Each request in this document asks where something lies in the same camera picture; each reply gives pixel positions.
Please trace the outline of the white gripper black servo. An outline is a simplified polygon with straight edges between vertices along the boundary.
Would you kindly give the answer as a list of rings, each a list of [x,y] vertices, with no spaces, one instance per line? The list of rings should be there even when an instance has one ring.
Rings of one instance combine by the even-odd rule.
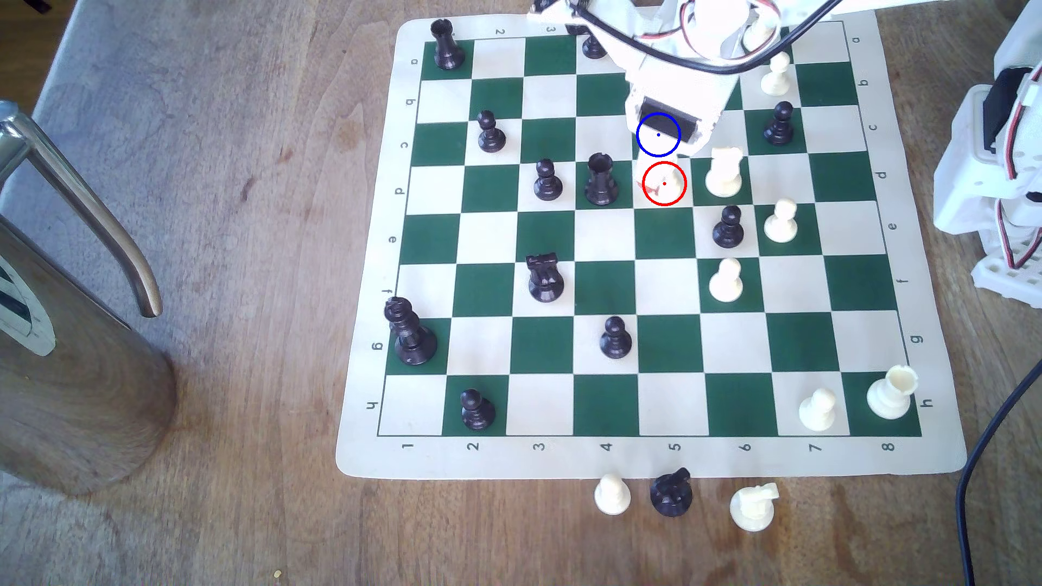
[[[671,155],[671,191],[685,192],[689,160],[710,142],[736,87],[736,74],[695,71],[653,58],[626,73],[631,91],[625,100],[627,125],[636,136],[637,192],[644,201],[658,195],[658,184],[647,170],[658,164],[651,155]]]

